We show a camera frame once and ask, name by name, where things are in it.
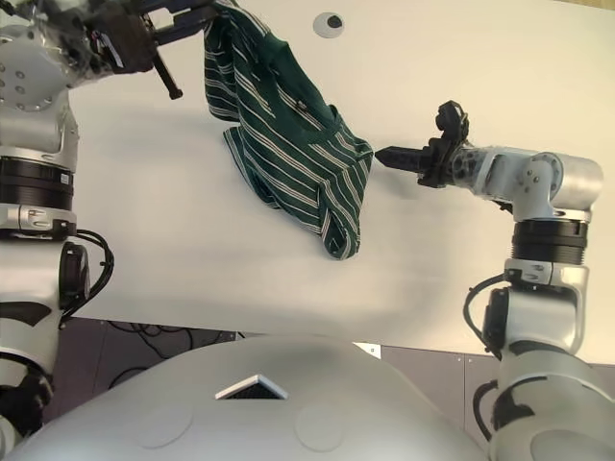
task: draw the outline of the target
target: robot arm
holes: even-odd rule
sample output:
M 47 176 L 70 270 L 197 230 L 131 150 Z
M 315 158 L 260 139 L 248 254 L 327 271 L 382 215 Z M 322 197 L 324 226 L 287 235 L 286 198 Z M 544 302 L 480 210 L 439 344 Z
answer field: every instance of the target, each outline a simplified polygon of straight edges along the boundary
M 155 68 L 169 96 L 181 97 L 157 47 L 203 29 L 215 16 L 210 4 L 0 4 L 13 16 L 0 28 L 0 459 L 40 427 L 61 321 L 106 283 L 90 291 L 86 249 L 67 239 L 94 238 L 112 270 L 104 239 L 77 230 L 72 211 L 79 133 L 68 91 Z M 148 13 L 160 8 L 175 22 L 156 30 Z
M 442 137 L 423 150 L 376 153 L 429 187 L 456 185 L 493 201 L 516 222 L 512 258 L 491 280 L 480 340 L 500 360 L 491 459 L 615 459 L 615 405 L 574 357 L 584 333 L 589 270 L 582 265 L 592 205 L 603 185 L 592 160 L 512 148 L 476 148 L 454 102 L 436 118 Z M 476 293 L 473 292 L 468 303 Z

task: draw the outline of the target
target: green striped shirt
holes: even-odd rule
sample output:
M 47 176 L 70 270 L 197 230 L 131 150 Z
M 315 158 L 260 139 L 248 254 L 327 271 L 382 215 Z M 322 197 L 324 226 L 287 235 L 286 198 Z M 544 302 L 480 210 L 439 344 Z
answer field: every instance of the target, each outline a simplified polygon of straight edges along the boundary
M 238 122 L 225 140 L 258 196 L 322 237 L 329 254 L 358 251 L 358 217 L 373 151 L 295 61 L 286 42 L 233 0 L 205 29 L 210 112 Z

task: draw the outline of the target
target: white table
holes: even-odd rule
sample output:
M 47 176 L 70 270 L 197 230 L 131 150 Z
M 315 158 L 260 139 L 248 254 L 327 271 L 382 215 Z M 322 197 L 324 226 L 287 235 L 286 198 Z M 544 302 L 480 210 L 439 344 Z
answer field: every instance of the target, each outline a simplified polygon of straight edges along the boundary
M 615 363 L 615 12 L 546 0 L 243 0 L 287 39 L 353 131 L 376 149 L 422 147 L 455 99 L 476 144 L 600 162 L 593 269 L 581 356 Z M 344 34 L 312 30 L 336 12 Z M 116 253 L 85 317 L 481 352 L 461 318 L 469 286 L 502 271 L 513 223 L 468 192 L 420 188 L 376 164 L 362 246 L 345 262 L 267 208 L 236 171 L 229 124 L 204 102 L 200 36 L 162 49 L 185 97 L 158 77 L 116 77 L 73 93 L 81 125 L 75 209 Z M 477 308 L 481 324 L 483 297 Z

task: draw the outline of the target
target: black wire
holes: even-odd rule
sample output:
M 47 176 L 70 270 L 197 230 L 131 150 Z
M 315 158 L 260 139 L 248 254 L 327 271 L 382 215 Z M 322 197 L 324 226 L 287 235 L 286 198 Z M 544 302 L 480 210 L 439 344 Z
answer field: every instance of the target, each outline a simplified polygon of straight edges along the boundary
M 111 320 L 107 320 L 107 323 L 115 329 L 119 329 L 120 331 L 124 331 L 125 333 L 135 333 L 133 329 L 124 328 L 118 325 L 116 322 L 112 322 Z
M 468 293 L 468 296 L 465 299 L 465 303 L 463 304 L 463 319 L 465 320 L 465 323 L 468 324 L 468 327 L 470 327 L 474 334 L 477 335 L 477 338 L 480 339 L 482 344 L 485 346 L 485 351 L 492 352 L 498 360 L 502 360 L 502 354 L 498 351 L 491 351 L 489 349 L 489 346 L 482 337 L 482 332 L 477 328 L 474 321 L 472 320 L 472 314 L 470 313 L 470 304 L 477 296 L 477 294 L 480 293 L 482 290 L 502 281 L 504 281 L 504 274 L 500 274 L 498 276 L 492 277 L 491 279 L 484 280 L 474 288 L 470 288 L 470 293 Z
M 113 267 L 115 265 L 115 256 L 107 243 L 107 240 L 100 235 L 99 233 L 93 232 L 91 230 L 79 229 L 75 237 L 85 240 L 86 242 L 92 243 L 97 247 L 101 248 L 104 253 L 104 261 L 101 262 L 101 266 L 103 266 L 103 271 L 101 272 L 98 280 L 91 286 L 89 290 L 89 296 L 87 298 L 78 298 L 76 299 L 61 315 L 63 321 L 69 320 L 79 309 L 81 309 L 84 305 L 86 305 L 89 301 L 91 301 L 96 295 L 98 295 L 103 288 L 109 283 L 111 279 L 111 275 L 113 274 Z
M 154 344 L 150 343 L 150 341 L 148 339 L 149 336 L 146 334 L 147 328 L 154 327 L 154 328 L 158 328 L 160 332 L 164 331 L 164 332 L 168 332 L 168 333 L 179 333 L 180 331 L 185 331 L 185 333 L 187 334 L 187 337 L 188 337 L 188 350 L 189 351 L 194 350 L 194 335 L 192 334 L 192 329 L 191 328 L 166 328 L 166 327 L 162 327 L 160 325 L 146 325 L 146 324 L 130 324 L 131 328 L 124 328 L 124 327 L 122 327 L 122 326 L 120 326 L 117 323 L 112 322 L 112 321 L 108 321 L 108 323 L 113 328 L 116 328 L 116 329 L 118 329 L 120 331 L 123 331 L 125 333 L 136 333 L 136 334 L 138 334 L 138 336 L 145 343 L 145 345 L 148 348 L 150 348 L 152 351 L 154 351 L 156 353 L 156 355 L 159 358 L 163 359 L 163 360 L 166 360 L 166 359 L 171 358 L 171 357 L 170 356 L 166 356 Z M 204 346 L 210 346 L 212 344 L 217 343 L 218 340 L 222 337 L 223 333 L 224 333 L 224 330 L 219 330 L 218 334 L 216 334 L 215 338 L 213 338 L 213 341 L 211 341 L 210 343 L 207 343 Z M 134 372 L 134 371 L 145 371 L 145 370 L 148 370 L 148 367 L 131 367 L 131 368 L 127 369 L 127 370 L 124 370 L 122 373 L 117 375 L 111 381 L 111 384 L 109 385 L 109 389 L 111 389 L 112 387 L 117 385 L 118 381 L 123 376 L 125 376 L 126 374 L 128 374 L 130 372 Z
M 149 370 L 148 367 L 131 367 L 129 369 L 124 370 L 122 373 L 120 373 L 119 375 L 117 375 L 112 381 L 111 384 L 109 385 L 108 389 L 112 389 L 113 387 L 115 387 L 119 380 L 124 377 L 125 375 L 127 375 L 128 373 L 131 372 L 144 372 L 145 370 Z
M 160 349 L 158 349 L 155 345 L 153 345 L 152 343 L 150 343 L 148 337 L 146 334 L 143 333 L 143 331 L 141 330 L 136 330 L 135 331 L 136 334 L 138 334 L 139 338 L 141 338 L 143 340 L 143 342 L 145 343 L 145 345 L 150 348 L 152 351 L 154 351 L 156 353 L 156 355 L 158 357 L 160 357 L 162 360 L 166 360 L 168 358 L 171 358 L 172 355 L 166 355 L 164 354 Z
M 160 325 L 148 325 L 148 324 L 130 324 L 130 328 L 124 328 L 124 327 L 118 325 L 116 322 L 108 321 L 108 323 L 109 323 L 109 325 L 111 327 L 113 327 L 115 329 L 118 329 L 120 331 L 123 331 L 125 333 L 136 333 L 136 334 L 138 334 L 138 336 L 145 343 L 145 345 L 149 349 L 154 351 L 156 353 L 156 355 L 159 358 L 163 359 L 163 360 L 171 358 L 171 356 L 170 355 L 166 355 L 156 345 L 151 343 L 150 340 L 148 339 L 148 338 L 155 338 L 157 336 L 160 336 L 163 332 L 179 333 L 180 331 L 184 331 L 186 333 L 187 337 L 188 337 L 188 349 L 187 349 L 187 351 L 194 350 L 194 335 L 192 334 L 192 330 L 190 328 L 165 328 L 165 327 L 162 327 Z M 151 332 L 151 331 L 148 331 L 148 328 L 154 328 L 155 330 L 157 328 L 158 330 L 155 331 L 155 332 Z M 220 336 L 221 336 L 221 334 L 223 332 L 224 331 L 218 331 L 218 335 L 213 340 L 213 343 L 217 342 L 217 340 L 220 338 Z
M 184 327 L 172 328 L 172 327 L 163 327 L 161 325 L 158 325 L 158 327 L 165 333 L 179 333 L 180 331 L 185 329 Z
M 498 381 L 494 379 L 493 381 L 489 381 L 485 384 L 479 386 L 479 388 L 474 393 L 474 397 L 472 398 L 472 410 L 474 411 L 474 419 L 477 421 L 477 425 L 479 426 L 480 432 L 486 439 L 487 442 L 491 440 L 491 432 L 487 428 L 487 425 L 484 423 L 482 419 L 482 415 L 480 413 L 480 403 L 482 402 L 482 398 L 487 395 L 490 391 L 496 389 L 498 387 Z

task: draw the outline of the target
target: gray panel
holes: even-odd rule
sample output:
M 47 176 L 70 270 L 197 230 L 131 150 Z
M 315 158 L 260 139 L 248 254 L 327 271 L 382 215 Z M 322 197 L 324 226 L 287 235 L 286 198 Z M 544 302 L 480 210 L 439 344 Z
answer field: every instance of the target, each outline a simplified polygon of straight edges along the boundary
M 594 370 L 603 379 L 605 391 L 608 392 L 611 398 L 615 399 L 615 367 L 606 365 L 595 365 Z
M 129 324 L 117 323 L 123 328 Z M 213 342 L 233 341 L 234 332 L 214 330 L 192 330 L 194 348 L 204 347 Z M 163 356 L 170 357 L 188 351 L 189 340 L 185 330 L 163 333 L 157 337 L 148 337 L 148 342 L 156 347 Z M 157 353 L 149 348 L 136 333 L 126 333 L 108 327 L 107 340 L 101 354 L 100 367 L 94 386 L 94 395 L 105 392 L 113 379 L 123 371 L 132 367 L 152 367 L 162 361 Z M 127 375 L 134 376 L 135 371 Z
M 382 360 L 406 375 L 435 406 L 463 427 L 463 358 L 461 354 L 382 348 Z
M 54 368 L 55 395 L 45 408 L 45 422 L 92 398 L 106 329 L 103 322 L 73 319 L 60 332 L 58 359 Z
M 479 386 L 485 382 L 497 378 L 500 362 L 494 357 L 484 355 L 465 356 L 465 431 L 472 436 L 481 447 L 487 448 L 488 444 L 480 433 L 472 411 L 472 398 Z M 496 391 L 491 391 L 482 400 L 481 414 L 491 429 L 491 410 L 496 399 Z

